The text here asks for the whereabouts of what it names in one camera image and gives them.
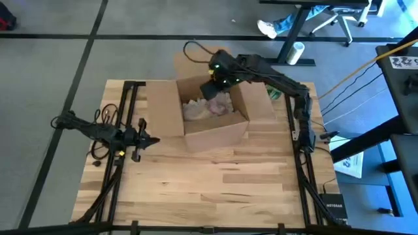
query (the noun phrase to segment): office chair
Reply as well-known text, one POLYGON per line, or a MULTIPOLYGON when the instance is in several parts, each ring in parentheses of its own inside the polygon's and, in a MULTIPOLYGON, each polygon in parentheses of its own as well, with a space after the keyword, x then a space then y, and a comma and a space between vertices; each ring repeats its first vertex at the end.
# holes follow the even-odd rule
POLYGON ((350 30, 347 25, 347 17, 354 17, 358 21, 358 27, 364 27, 367 22, 367 14, 369 12, 377 12, 378 8, 375 4, 372 4, 371 1, 367 7, 358 8, 358 7, 328 7, 324 13, 330 14, 331 17, 328 20, 325 20, 318 27, 313 29, 309 36, 314 37, 315 32, 319 29, 325 27, 326 25, 334 25, 336 22, 340 23, 340 26, 347 37, 347 41, 344 44, 345 47, 348 47, 351 42, 353 42, 353 37, 351 36, 350 30))

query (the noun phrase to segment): open cardboard box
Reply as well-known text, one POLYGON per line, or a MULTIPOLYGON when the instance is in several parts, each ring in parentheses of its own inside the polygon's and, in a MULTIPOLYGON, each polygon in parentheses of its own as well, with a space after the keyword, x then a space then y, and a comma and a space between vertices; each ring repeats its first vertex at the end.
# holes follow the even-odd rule
MULTIPOLYGON (((189 54, 193 58, 210 58, 204 52, 189 54)), ((200 86, 211 78, 207 73, 207 65, 197 66, 184 55, 177 55, 174 65, 177 75, 182 77, 146 83, 150 130, 153 136, 184 136, 189 151, 204 151, 238 144, 249 121, 276 118, 264 84, 242 82, 229 92, 234 107, 232 114, 184 121, 182 103, 191 99, 202 99, 200 86)))

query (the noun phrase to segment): crumpled paper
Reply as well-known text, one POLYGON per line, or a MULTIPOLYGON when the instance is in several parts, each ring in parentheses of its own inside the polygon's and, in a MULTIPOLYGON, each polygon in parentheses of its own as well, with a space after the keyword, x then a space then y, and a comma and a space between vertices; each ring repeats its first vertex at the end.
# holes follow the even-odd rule
POLYGON ((234 112, 229 93, 219 92, 215 98, 190 100, 183 104, 183 117, 185 121, 195 121, 234 112))

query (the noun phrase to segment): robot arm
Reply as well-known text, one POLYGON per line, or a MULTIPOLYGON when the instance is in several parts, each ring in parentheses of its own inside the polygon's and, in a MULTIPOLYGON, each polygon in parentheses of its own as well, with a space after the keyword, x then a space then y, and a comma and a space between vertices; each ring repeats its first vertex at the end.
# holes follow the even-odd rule
POLYGON ((209 62, 213 80, 203 84, 201 91, 206 100, 213 99, 220 91, 228 91, 240 82, 264 82, 295 100, 294 117, 299 123, 300 148, 314 151, 315 133, 311 128, 312 100, 309 89, 286 75, 277 72, 259 55, 238 55, 236 58, 225 50, 218 50, 209 62))

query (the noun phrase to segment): jeans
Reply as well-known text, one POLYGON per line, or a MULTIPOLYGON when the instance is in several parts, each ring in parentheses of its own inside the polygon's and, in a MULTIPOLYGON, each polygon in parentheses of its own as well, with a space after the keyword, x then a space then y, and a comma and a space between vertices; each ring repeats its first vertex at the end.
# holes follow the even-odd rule
MULTIPOLYGON (((319 13, 323 12, 329 6, 314 6, 309 11, 308 17, 306 18, 309 20, 310 18, 318 15, 319 13)), ((293 23, 295 22, 297 12, 288 15, 286 18, 276 20, 273 22, 274 29, 277 33, 281 33, 283 31, 289 30, 292 28, 293 23)))

